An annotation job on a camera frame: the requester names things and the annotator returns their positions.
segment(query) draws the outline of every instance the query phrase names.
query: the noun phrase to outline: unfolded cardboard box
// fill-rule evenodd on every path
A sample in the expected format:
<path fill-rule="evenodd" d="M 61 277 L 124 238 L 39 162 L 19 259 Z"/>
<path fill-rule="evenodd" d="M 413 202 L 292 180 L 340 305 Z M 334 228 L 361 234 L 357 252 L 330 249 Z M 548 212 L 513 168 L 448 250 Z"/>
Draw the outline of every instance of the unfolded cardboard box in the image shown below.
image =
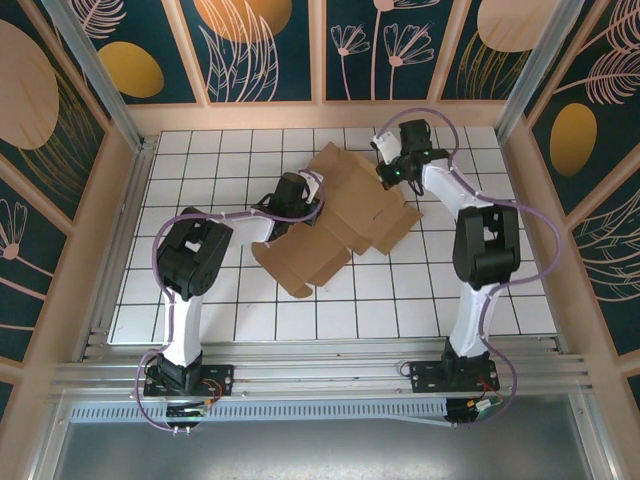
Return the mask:
<path fill-rule="evenodd" d="M 325 206 L 313 227 L 293 225 L 269 244 L 254 243 L 256 260 L 293 297 L 311 295 L 351 259 L 370 247 L 387 255 L 422 214 L 400 189 L 384 190 L 375 166 L 355 152 L 328 144 L 309 164 L 324 176 Z"/>

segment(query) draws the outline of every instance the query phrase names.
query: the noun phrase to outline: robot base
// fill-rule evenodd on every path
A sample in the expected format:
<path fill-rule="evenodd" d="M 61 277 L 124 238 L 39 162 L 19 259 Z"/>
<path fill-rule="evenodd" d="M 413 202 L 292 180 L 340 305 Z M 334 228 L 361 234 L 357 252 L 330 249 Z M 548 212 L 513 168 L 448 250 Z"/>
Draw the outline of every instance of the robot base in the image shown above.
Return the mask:
<path fill-rule="evenodd" d="M 481 378 L 494 390 L 500 389 L 496 364 L 489 352 L 473 358 L 458 357 L 449 340 L 442 359 L 431 362 L 410 362 L 413 393 L 483 392 Z"/>
<path fill-rule="evenodd" d="M 233 388 L 233 365 L 201 365 L 200 380 L 193 386 L 192 390 L 187 393 L 173 382 L 167 381 L 161 374 L 157 366 L 151 366 L 147 370 L 147 379 L 144 384 L 145 397 L 184 397 L 189 395 L 192 397 L 210 397 L 211 390 L 209 386 L 202 383 L 207 379 L 215 380 L 223 388 L 222 396 L 231 395 Z"/>

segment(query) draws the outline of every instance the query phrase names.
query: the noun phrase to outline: white grid mat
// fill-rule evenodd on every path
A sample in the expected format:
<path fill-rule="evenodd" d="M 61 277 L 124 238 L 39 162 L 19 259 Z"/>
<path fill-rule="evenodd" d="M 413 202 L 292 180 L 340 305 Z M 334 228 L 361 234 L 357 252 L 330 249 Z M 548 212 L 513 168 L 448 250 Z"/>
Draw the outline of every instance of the white grid mat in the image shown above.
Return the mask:
<path fill-rule="evenodd" d="M 159 343 L 164 307 L 151 273 L 151 244 L 158 228 L 184 207 L 205 212 L 244 210 L 273 192 L 283 171 L 307 166 L 329 141 L 377 161 L 373 128 L 164 132 L 147 185 L 127 269 L 117 300 L 110 341 Z M 459 128 L 456 162 L 484 192 L 513 198 L 493 129 Z M 434 146 L 453 147 L 446 128 Z M 435 197 L 405 198 L 424 213 L 389 257 L 371 248 L 313 295 L 295 299 L 254 260 L 249 248 L 229 250 L 213 288 L 205 295 L 204 342 L 446 336 L 456 317 L 461 282 L 451 253 L 455 224 Z M 522 265 L 514 278 L 536 271 L 520 232 Z M 503 294 L 493 335 L 554 333 L 542 285 Z"/>

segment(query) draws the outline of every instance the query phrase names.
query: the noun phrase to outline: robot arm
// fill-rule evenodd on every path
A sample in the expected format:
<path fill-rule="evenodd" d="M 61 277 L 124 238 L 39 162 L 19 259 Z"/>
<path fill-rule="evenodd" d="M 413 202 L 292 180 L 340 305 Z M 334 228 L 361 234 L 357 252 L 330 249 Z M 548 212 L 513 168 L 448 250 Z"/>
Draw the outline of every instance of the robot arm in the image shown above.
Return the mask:
<path fill-rule="evenodd" d="M 400 142 L 390 132 L 373 139 L 372 145 L 384 158 L 377 167 L 383 186 L 390 188 L 407 181 L 417 195 L 428 190 L 457 220 L 452 259 L 463 286 L 442 362 L 447 381 L 455 383 L 465 364 L 473 372 L 468 368 L 469 361 L 481 365 L 488 362 L 489 353 L 479 334 L 481 312 L 487 303 L 486 332 L 498 301 L 498 295 L 489 298 L 489 292 L 508 282 L 520 265 L 517 211 L 469 193 L 447 166 L 449 152 L 432 148 L 430 128 L 424 120 L 401 124 L 400 136 Z"/>
<path fill-rule="evenodd" d="M 157 357 L 160 381 L 173 390 L 191 393 L 201 380 L 200 317 L 204 294 L 213 286 L 228 248 L 268 242 L 286 233 L 290 222 L 319 213 L 316 192 L 320 174 L 285 173 L 273 194 L 248 212 L 222 214 L 212 219 L 182 220 L 169 230 L 158 250 L 158 269 L 164 286 L 173 294 L 173 339 Z M 186 208 L 183 214 L 202 213 Z M 165 338 L 169 342 L 169 305 L 164 295 Z"/>

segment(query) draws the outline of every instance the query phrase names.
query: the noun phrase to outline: yellow oval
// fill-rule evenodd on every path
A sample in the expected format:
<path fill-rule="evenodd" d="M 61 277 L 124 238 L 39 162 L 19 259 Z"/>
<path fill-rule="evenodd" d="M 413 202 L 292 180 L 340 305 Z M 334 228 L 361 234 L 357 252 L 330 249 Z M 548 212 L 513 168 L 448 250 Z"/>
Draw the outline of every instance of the yellow oval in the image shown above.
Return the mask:
<path fill-rule="evenodd" d="M 291 0 L 246 0 L 258 21 L 264 18 L 275 37 L 289 23 Z M 233 42 L 250 43 L 259 40 L 249 22 L 245 0 L 194 0 L 204 23 L 217 35 Z"/>
<path fill-rule="evenodd" d="M 560 175 L 570 177 L 585 166 L 596 144 L 598 124 L 589 107 L 570 103 L 551 129 L 551 164 Z"/>
<path fill-rule="evenodd" d="M 113 42 L 98 51 L 116 88 L 136 98 L 157 95 L 164 87 L 164 75 L 158 62 L 138 45 Z"/>

